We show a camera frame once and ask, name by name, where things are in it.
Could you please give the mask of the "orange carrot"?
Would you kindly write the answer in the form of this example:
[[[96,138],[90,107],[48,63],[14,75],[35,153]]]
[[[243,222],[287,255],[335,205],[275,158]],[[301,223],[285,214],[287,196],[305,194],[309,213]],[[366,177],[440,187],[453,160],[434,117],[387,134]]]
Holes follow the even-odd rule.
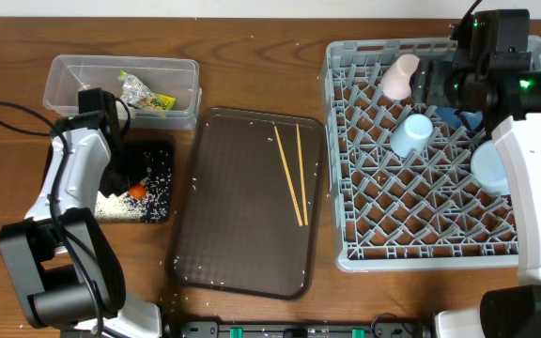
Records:
[[[136,200],[142,200],[147,196],[147,189],[142,183],[136,183],[128,189],[128,194]]]

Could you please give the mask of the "pink cup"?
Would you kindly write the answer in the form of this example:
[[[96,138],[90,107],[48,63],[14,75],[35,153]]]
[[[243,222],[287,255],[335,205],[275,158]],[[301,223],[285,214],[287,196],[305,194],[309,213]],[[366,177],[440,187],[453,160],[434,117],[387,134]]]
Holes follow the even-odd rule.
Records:
[[[415,54],[401,55],[381,77],[383,94],[391,100],[403,100],[411,95],[410,78],[415,74],[420,58]]]

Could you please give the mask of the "white rice pile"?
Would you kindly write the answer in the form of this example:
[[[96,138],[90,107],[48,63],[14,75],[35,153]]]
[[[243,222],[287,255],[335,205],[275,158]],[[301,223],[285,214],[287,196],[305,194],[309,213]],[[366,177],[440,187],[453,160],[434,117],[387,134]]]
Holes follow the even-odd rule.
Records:
[[[98,193],[95,218],[108,223],[163,223],[169,217],[174,154],[169,148],[145,152],[147,176],[140,182],[147,196],[136,200],[124,192],[104,197]]]

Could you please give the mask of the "light blue cup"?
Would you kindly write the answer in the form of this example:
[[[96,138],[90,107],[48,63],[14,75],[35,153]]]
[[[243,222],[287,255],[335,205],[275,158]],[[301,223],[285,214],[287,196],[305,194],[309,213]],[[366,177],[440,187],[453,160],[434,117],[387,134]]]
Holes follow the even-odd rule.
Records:
[[[390,145],[393,152],[402,158],[410,154],[421,155],[433,132],[433,124],[429,117],[421,114],[409,115],[393,131]]]

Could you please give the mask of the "dark blue plate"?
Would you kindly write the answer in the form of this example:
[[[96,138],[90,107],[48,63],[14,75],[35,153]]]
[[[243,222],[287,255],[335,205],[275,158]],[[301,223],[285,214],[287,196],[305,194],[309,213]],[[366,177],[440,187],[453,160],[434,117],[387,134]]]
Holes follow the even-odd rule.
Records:
[[[481,112],[458,111],[450,107],[437,107],[435,114],[449,127],[458,129],[464,127],[467,131],[477,132],[484,127]]]

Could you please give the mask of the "green yellow snack wrapper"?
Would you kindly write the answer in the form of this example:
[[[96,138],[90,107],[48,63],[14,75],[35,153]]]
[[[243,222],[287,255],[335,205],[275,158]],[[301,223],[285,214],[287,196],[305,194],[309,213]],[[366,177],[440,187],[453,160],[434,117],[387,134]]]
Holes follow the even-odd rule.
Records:
[[[118,80],[122,83],[121,99],[142,110],[170,111],[176,99],[153,92],[138,77],[122,70]]]

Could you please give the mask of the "light blue bowl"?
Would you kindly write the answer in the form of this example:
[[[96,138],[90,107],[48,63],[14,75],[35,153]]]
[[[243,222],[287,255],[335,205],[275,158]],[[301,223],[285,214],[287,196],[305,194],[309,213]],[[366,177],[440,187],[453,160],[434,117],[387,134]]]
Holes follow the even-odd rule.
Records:
[[[488,195],[497,197],[510,194],[502,159],[491,140],[482,143],[473,152],[471,173]]]

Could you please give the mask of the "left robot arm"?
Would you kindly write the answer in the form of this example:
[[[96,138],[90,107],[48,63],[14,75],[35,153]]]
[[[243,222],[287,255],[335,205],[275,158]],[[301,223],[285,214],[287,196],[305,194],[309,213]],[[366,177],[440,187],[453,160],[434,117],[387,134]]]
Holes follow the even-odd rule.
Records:
[[[126,192],[147,161],[125,142],[121,101],[101,88],[78,94],[77,115],[49,122],[47,170],[22,221],[0,230],[4,259],[23,315],[64,337],[161,337],[162,313],[128,292],[122,267],[95,209],[99,195]]]

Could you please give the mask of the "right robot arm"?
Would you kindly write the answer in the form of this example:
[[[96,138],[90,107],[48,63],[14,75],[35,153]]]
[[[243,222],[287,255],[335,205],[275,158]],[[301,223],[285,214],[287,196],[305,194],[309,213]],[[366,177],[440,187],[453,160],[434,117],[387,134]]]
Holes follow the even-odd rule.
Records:
[[[502,160],[518,234],[518,285],[434,318],[438,337],[541,337],[541,71],[525,9],[470,8],[451,32],[449,61],[424,61],[416,102],[478,111]]]

